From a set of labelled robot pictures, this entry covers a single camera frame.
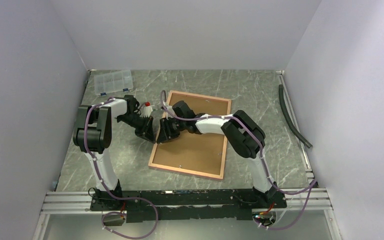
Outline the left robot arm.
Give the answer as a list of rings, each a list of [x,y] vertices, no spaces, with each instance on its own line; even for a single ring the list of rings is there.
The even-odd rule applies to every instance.
[[[110,210],[123,204],[123,193],[110,158],[113,120],[134,129],[134,134],[152,144],[156,142],[153,130],[153,107],[149,102],[139,103],[133,95],[110,97],[94,105],[80,105],[73,129],[72,139],[92,167],[96,180],[95,194],[101,197]]]

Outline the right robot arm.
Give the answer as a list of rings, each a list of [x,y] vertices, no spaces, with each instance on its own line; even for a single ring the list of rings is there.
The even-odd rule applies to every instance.
[[[159,121],[158,144],[178,138],[182,131],[223,135],[239,156],[249,160],[257,205],[266,208],[274,202],[278,190],[265,161],[266,135],[248,114],[242,110],[228,115],[196,114],[183,100],[173,106],[163,100],[161,107],[167,116]]]

